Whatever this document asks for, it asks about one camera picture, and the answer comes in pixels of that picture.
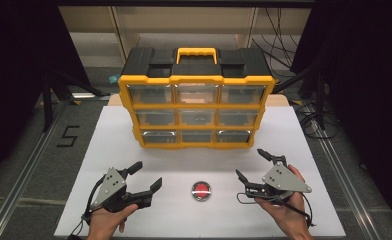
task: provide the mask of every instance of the black cable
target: black cable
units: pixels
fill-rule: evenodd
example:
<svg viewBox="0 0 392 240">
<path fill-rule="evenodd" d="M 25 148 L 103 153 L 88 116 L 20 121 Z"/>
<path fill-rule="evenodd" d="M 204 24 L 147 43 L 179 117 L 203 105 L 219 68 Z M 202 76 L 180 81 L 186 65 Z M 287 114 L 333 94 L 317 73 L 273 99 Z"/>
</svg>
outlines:
<svg viewBox="0 0 392 240">
<path fill-rule="evenodd" d="M 265 42 L 266 44 L 270 45 L 271 47 L 273 47 L 273 48 L 275 48 L 275 49 L 277 49 L 277 50 L 282 50 L 282 51 L 286 51 L 286 52 L 293 53 L 293 54 L 296 53 L 296 52 L 294 52 L 294 51 L 290 51 L 290 50 L 287 50 L 287 49 L 284 49 L 284 48 L 280 48 L 280 47 L 274 46 L 273 44 L 271 44 L 270 42 L 268 42 L 267 39 L 265 39 L 264 35 L 261 35 L 261 37 L 262 37 L 262 39 L 264 40 L 264 42 Z"/>
<path fill-rule="evenodd" d="M 283 204 L 283 206 L 285 206 L 285 207 L 289 208 L 290 210 L 293 210 L 293 211 L 295 211 L 295 212 L 297 212 L 297 213 L 299 213 L 299 214 L 305 216 L 305 218 L 306 218 L 306 224 L 307 224 L 308 228 L 309 228 L 309 227 L 312 227 L 312 226 L 315 226 L 315 225 L 312 224 L 312 209 L 311 209 L 311 205 L 309 204 L 308 201 L 307 201 L 307 203 L 308 203 L 308 206 L 309 206 L 311 215 L 309 215 L 308 213 L 306 213 L 306 212 L 304 212 L 304 211 L 302 211 L 302 210 L 299 210 L 299 209 L 295 208 L 294 206 L 288 204 L 287 202 L 284 202 L 284 201 L 281 200 L 281 199 L 277 199 L 277 200 L 278 200 L 281 204 Z"/>
<path fill-rule="evenodd" d="M 309 138 L 322 139 L 322 140 L 329 140 L 329 139 L 336 137 L 340 132 L 339 121 L 336 120 L 336 123 L 333 123 L 333 122 L 330 122 L 327 118 L 325 118 L 325 116 L 330 116 L 330 115 L 335 116 L 336 114 L 332 111 L 322 111 L 321 113 L 301 111 L 302 108 L 305 108 L 309 105 L 315 105 L 315 102 L 309 102 L 309 103 L 304 104 L 303 106 L 300 106 L 299 108 L 295 109 L 296 114 L 300 114 L 300 115 L 304 116 L 304 118 L 302 118 L 299 121 L 304 135 Z M 317 136 L 317 133 L 320 131 L 320 128 L 318 126 L 315 126 L 315 128 L 311 132 L 308 132 L 308 129 L 314 127 L 312 122 L 317 122 L 317 119 L 319 117 L 322 118 L 323 123 L 327 124 L 328 126 L 333 126 L 336 129 L 333 134 L 331 134 L 330 136 L 327 136 L 327 137 Z"/>
<path fill-rule="evenodd" d="M 282 48 L 285 49 L 284 43 L 283 43 L 283 39 L 282 39 L 282 36 L 281 36 L 281 25 L 280 25 L 281 24 L 281 8 L 277 9 L 277 11 L 278 12 L 277 12 L 277 29 L 276 29 L 276 27 L 274 26 L 273 20 L 271 19 L 271 16 L 270 16 L 270 14 L 268 12 L 268 8 L 265 9 L 265 12 L 267 13 L 267 17 L 268 17 L 268 19 L 269 19 L 269 21 L 271 23 L 271 26 L 272 26 L 272 28 L 274 30 L 276 38 L 278 38 L 279 42 L 281 43 Z M 283 53 L 284 53 L 284 55 L 286 57 L 286 61 L 289 61 L 290 57 L 287 54 L 287 51 L 283 51 Z"/>
<path fill-rule="evenodd" d="M 91 201 L 93 200 L 93 195 L 96 192 L 97 188 L 100 186 L 100 184 L 103 183 L 104 179 L 105 179 L 105 175 L 103 175 L 103 177 L 100 178 L 99 181 L 96 182 L 96 185 L 94 185 L 93 189 L 91 190 L 89 199 L 87 201 L 86 210 L 84 211 L 83 215 L 81 216 L 81 219 L 85 220 L 87 223 L 90 222 L 90 217 L 91 217 L 90 205 L 91 205 Z"/>
<path fill-rule="evenodd" d="M 285 62 L 281 61 L 278 57 L 272 55 L 271 53 L 267 52 L 265 49 L 263 49 L 253 38 L 252 38 L 252 42 L 255 43 L 255 45 L 262 50 L 263 53 L 267 54 L 270 58 L 273 58 L 274 60 L 276 60 L 277 62 L 281 63 L 283 66 L 290 68 L 289 65 L 287 65 Z"/>
<path fill-rule="evenodd" d="M 245 195 L 246 196 L 246 194 L 245 193 L 237 193 L 236 194 L 236 198 L 237 198 L 237 201 L 239 201 L 239 203 L 241 203 L 241 204 L 255 204 L 256 203 L 255 201 L 253 201 L 253 202 L 242 202 L 240 200 L 240 198 L 239 198 L 240 195 Z"/>
<path fill-rule="evenodd" d="M 301 193 L 301 194 L 302 194 L 302 197 L 305 199 L 306 203 L 308 204 L 309 214 L 304 212 L 304 211 L 302 211 L 302 210 L 300 210 L 300 209 L 297 209 L 296 207 L 294 207 L 294 206 L 288 204 L 287 202 L 281 200 L 279 196 L 274 196 L 274 197 L 267 197 L 266 196 L 265 198 L 264 197 L 259 197 L 259 198 L 264 198 L 264 199 L 267 199 L 267 200 L 275 200 L 275 201 L 280 202 L 280 204 L 282 204 L 283 206 L 289 208 L 290 210 L 295 211 L 295 212 L 305 216 L 306 224 L 307 224 L 308 228 L 309 227 L 313 227 L 315 225 L 312 224 L 313 214 L 312 214 L 311 204 L 309 203 L 308 198 L 306 198 L 306 196 L 303 193 Z M 256 204 L 257 203 L 255 201 L 253 201 L 253 202 L 242 202 L 240 200 L 240 198 L 239 198 L 240 195 L 246 195 L 246 194 L 245 193 L 237 193 L 236 194 L 237 201 L 239 201 L 239 203 L 241 203 L 241 204 Z"/>
<path fill-rule="evenodd" d="M 295 39 L 293 39 L 292 35 L 289 35 L 290 39 L 292 39 L 293 43 L 295 44 L 296 48 L 298 47 L 298 44 L 296 43 Z"/>
<path fill-rule="evenodd" d="M 78 231 L 77 234 L 74 234 L 75 230 L 77 230 L 78 227 L 80 227 L 80 230 Z M 72 230 L 71 235 L 78 236 L 80 234 L 81 230 L 83 230 L 83 220 L 81 220 L 80 223 L 78 223 L 78 225 L 74 228 L 74 230 Z"/>
</svg>

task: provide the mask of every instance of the aluminum rail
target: aluminum rail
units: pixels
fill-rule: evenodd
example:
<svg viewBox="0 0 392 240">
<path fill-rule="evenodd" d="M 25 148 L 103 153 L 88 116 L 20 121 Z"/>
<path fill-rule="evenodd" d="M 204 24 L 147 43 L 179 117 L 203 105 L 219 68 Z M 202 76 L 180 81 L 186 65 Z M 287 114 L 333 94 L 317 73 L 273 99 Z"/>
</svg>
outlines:
<svg viewBox="0 0 392 240">
<path fill-rule="evenodd" d="M 62 113 L 65 111 L 67 106 L 68 106 L 68 101 L 59 102 L 56 108 L 55 119 L 53 120 L 51 126 L 47 129 L 47 131 L 44 132 L 40 137 L 36 147 L 31 153 L 31 156 L 28 158 L 28 161 L 25 164 L 24 168 L 22 169 L 13 188 L 11 189 L 10 193 L 8 194 L 2 206 L 0 207 L 0 236 L 2 235 L 3 230 L 8 224 L 9 219 L 12 216 L 20 197 L 24 193 L 25 188 L 27 187 L 34 173 L 34 170 L 36 169 L 47 147 L 47 143 L 52 136 L 53 130 L 55 129 L 58 120 L 62 116 Z"/>
<path fill-rule="evenodd" d="M 315 110 L 312 108 L 312 106 L 307 106 L 306 107 L 309 112 L 314 112 Z M 333 169 L 334 174 L 336 175 L 336 178 L 340 184 L 340 187 L 343 190 L 343 193 L 345 194 L 346 200 L 348 200 L 349 206 L 352 209 L 352 212 L 355 215 L 356 220 L 358 221 L 358 224 L 361 228 L 361 231 L 364 234 L 364 237 L 366 239 L 371 239 L 371 240 L 380 240 L 382 239 L 379 231 L 377 230 L 373 219 L 371 218 L 367 208 L 365 207 L 362 199 L 358 195 L 356 188 L 352 184 L 352 181 L 348 174 L 345 171 L 345 168 L 343 167 L 339 156 L 337 155 L 331 141 L 327 136 L 327 133 L 323 130 L 320 129 L 320 126 L 313 121 L 313 126 L 315 126 L 318 131 L 316 132 L 317 137 L 319 137 L 319 141 L 321 144 L 321 147 L 324 150 L 324 153 L 326 154 L 327 160 L 330 163 L 331 168 Z"/>
</svg>

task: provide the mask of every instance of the clear plastic drawer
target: clear plastic drawer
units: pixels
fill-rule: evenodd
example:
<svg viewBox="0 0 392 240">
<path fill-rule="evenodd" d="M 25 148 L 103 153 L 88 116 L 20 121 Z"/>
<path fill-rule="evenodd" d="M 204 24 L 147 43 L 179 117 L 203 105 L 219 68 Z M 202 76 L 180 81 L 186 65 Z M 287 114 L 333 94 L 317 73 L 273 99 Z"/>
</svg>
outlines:
<svg viewBox="0 0 392 240">
<path fill-rule="evenodd" d="M 180 124 L 183 125 L 213 125 L 214 109 L 179 109 Z"/>
<path fill-rule="evenodd" d="M 249 140 L 250 133 L 246 130 L 217 131 L 216 141 L 220 143 L 246 143 Z"/>
<path fill-rule="evenodd" d="M 143 141 L 145 143 L 176 143 L 177 132 L 169 130 L 142 131 Z"/>
<path fill-rule="evenodd" d="M 170 85 L 128 85 L 134 103 L 172 103 Z"/>
<path fill-rule="evenodd" d="M 210 130 L 183 130 L 181 131 L 181 141 L 209 143 L 212 141 L 212 133 L 213 131 Z"/>
<path fill-rule="evenodd" d="M 174 110 L 144 109 L 136 110 L 137 118 L 141 126 L 145 125 L 174 125 Z"/>
<path fill-rule="evenodd" d="M 177 103 L 216 103 L 218 85 L 182 83 L 176 86 Z"/>
<path fill-rule="evenodd" d="M 253 126 L 257 110 L 219 110 L 218 124 L 223 126 Z"/>
<path fill-rule="evenodd" d="M 221 103 L 254 103 L 262 99 L 264 85 L 223 85 L 221 90 Z"/>
</svg>

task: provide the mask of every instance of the yellow storage organizer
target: yellow storage organizer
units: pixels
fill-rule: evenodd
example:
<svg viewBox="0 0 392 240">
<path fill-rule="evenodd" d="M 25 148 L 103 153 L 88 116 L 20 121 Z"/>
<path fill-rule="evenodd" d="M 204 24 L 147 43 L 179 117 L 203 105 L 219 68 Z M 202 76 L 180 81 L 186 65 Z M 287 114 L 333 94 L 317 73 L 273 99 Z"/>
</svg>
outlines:
<svg viewBox="0 0 392 240">
<path fill-rule="evenodd" d="M 275 79 L 261 50 L 134 48 L 118 81 L 144 148 L 250 148 Z"/>
</svg>

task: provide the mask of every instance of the floor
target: floor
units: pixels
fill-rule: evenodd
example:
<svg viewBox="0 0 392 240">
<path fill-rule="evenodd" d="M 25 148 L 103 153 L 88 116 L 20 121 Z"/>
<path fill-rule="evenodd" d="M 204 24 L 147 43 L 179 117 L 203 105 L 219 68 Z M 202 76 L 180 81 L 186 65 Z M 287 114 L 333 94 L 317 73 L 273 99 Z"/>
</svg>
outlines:
<svg viewBox="0 0 392 240">
<path fill-rule="evenodd" d="M 171 48 L 180 46 L 183 42 L 190 44 L 195 40 L 208 44 L 206 36 L 183 37 L 178 42 L 177 39 L 173 41 L 166 36 L 163 41 L 155 43 L 151 41 L 153 37 L 142 38 L 139 45 Z M 261 36 L 254 39 L 271 53 Z M 235 47 L 230 43 L 230 36 L 221 36 L 214 40 L 215 46 Z M 284 54 L 281 55 L 282 52 L 274 50 L 273 53 L 279 56 L 280 61 L 289 61 Z M 275 70 L 273 75 L 280 82 L 293 75 L 277 61 L 268 56 L 266 59 Z M 118 66 L 120 58 L 110 58 L 109 61 L 113 61 L 111 66 L 98 66 L 93 61 L 91 66 L 86 67 L 86 72 L 93 87 L 104 92 L 118 93 L 117 85 L 110 83 L 108 78 L 121 73 L 122 68 Z M 304 122 L 303 119 L 313 111 L 315 96 L 301 101 L 297 94 L 299 87 L 300 83 L 296 83 L 286 88 L 282 94 L 288 98 L 298 117 Z M 84 92 L 74 86 L 70 86 L 70 89 L 72 92 Z M 37 101 L 15 149 L 0 166 L 0 214 L 1 209 L 6 206 L 5 199 L 14 199 L 10 202 L 11 210 L 0 216 L 5 220 L 0 225 L 0 239 L 56 239 L 53 233 L 57 222 L 80 169 L 101 109 L 109 100 L 77 99 L 65 103 L 57 102 L 56 96 L 52 97 L 55 110 L 52 128 L 42 132 L 44 111 L 42 101 Z M 347 138 L 345 129 L 339 126 L 339 121 L 332 114 L 332 107 L 327 101 L 326 110 L 329 112 L 324 116 L 324 132 L 316 131 L 315 122 L 312 121 L 307 121 L 307 125 L 301 124 L 301 127 L 307 133 L 306 140 L 345 228 L 347 236 L 343 239 L 392 240 L 392 211 L 374 185 L 368 170 L 360 165 L 356 150 Z M 330 139 L 319 139 L 324 137 L 324 134 Z M 36 152 L 36 146 L 40 146 L 42 151 Z M 360 215 L 368 217 L 368 223 L 362 222 Z"/>
</svg>

